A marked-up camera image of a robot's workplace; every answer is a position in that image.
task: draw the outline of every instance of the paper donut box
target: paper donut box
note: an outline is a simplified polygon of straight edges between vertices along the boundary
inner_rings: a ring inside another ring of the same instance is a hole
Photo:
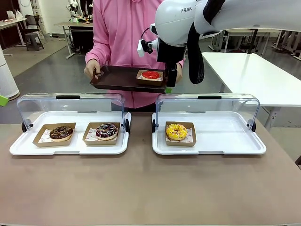
[[[68,146],[71,143],[71,140],[74,135],[76,123],[58,123],[58,124],[45,124],[42,126],[42,128],[37,133],[36,137],[33,140],[33,144],[37,147],[57,147],[57,146]],[[44,134],[46,130],[53,130],[60,126],[69,126],[73,129],[72,136],[69,140],[66,141],[60,141],[60,142],[53,142],[50,138],[42,138],[42,137],[48,137],[49,134]]]
[[[154,72],[158,72],[160,75],[160,80],[158,81],[151,81],[151,80],[144,80],[142,79],[142,73],[146,72],[147,70],[139,70],[138,74],[137,74],[137,82],[140,85],[148,85],[148,86],[162,86],[163,80],[164,80],[164,73],[163,72],[158,72],[158,71],[154,71],[154,70],[150,70],[150,71],[154,71]]]
[[[90,122],[87,126],[87,129],[84,133],[83,136],[83,141],[86,143],[86,145],[116,145],[117,143],[117,137],[119,136],[119,134],[117,134],[117,136],[112,139],[112,140],[99,140],[96,138],[96,134],[89,134],[90,129],[95,130],[97,129],[97,127],[99,127],[102,124],[107,124],[107,123],[112,123],[115,126],[117,126],[118,128],[118,133],[120,132],[120,122]]]
[[[186,129],[192,129],[192,139],[190,142],[171,140],[166,134],[167,126],[171,124],[180,124],[186,127]],[[168,146],[185,146],[185,147],[193,147],[197,142],[196,131],[194,129],[194,125],[192,122],[181,122],[181,121],[167,121],[165,123],[165,137],[166,137],[166,145]]]

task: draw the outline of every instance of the person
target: person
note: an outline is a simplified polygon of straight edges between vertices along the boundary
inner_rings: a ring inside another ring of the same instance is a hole
[[[164,69],[157,62],[157,52],[139,57],[137,46],[143,31],[155,23],[155,14],[163,0],[94,0],[94,46],[86,54],[85,74],[93,77],[103,65]],[[157,36],[147,31],[143,38],[155,40]],[[177,81],[182,78],[184,61],[177,63]],[[110,90],[122,94],[125,107],[134,111],[154,112],[158,94]]]
[[[91,7],[90,7],[90,4],[92,4],[92,3],[93,3],[93,0],[80,0],[80,8],[81,8],[81,11],[83,12],[84,17],[88,17],[88,15],[86,14],[86,8],[87,8],[88,14],[89,15],[92,14]]]

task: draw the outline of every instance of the brown tray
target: brown tray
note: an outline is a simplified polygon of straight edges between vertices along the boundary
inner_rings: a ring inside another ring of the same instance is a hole
[[[97,89],[124,90],[147,93],[165,93],[166,83],[162,86],[140,85],[137,83],[137,73],[139,70],[164,72],[164,70],[119,66],[103,66],[98,78],[93,78],[90,82]]]

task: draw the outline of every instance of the hand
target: hand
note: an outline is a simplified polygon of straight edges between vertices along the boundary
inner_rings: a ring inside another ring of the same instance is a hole
[[[100,65],[97,62],[97,60],[89,60],[86,64],[84,72],[85,75],[88,76],[90,79],[93,79],[93,76],[95,76],[96,74],[100,74]]]
[[[183,75],[182,75],[182,66],[179,63],[177,63],[177,71],[178,71],[178,73],[177,73],[177,79],[176,79],[175,83],[178,83],[183,78]]]

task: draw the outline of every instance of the donut display case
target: donut display case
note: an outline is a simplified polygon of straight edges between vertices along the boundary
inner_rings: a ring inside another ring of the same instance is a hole
[[[248,94],[162,94],[152,115],[153,150],[161,155],[264,154],[266,146],[255,133],[258,110],[258,99]]]
[[[131,122],[131,113],[124,111],[124,101],[120,94],[24,95],[17,102],[23,119],[23,134],[10,147],[10,152],[13,155],[123,153],[127,148]],[[119,111],[112,111],[112,105]],[[114,140],[89,145],[83,139],[85,132],[88,126],[100,122],[114,123],[118,132],[112,136]],[[54,144],[49,139],[50,145],[46,145],[46,135],[56,125],[74,125],[73,134],[68,141],[62,139],[63,142]]]

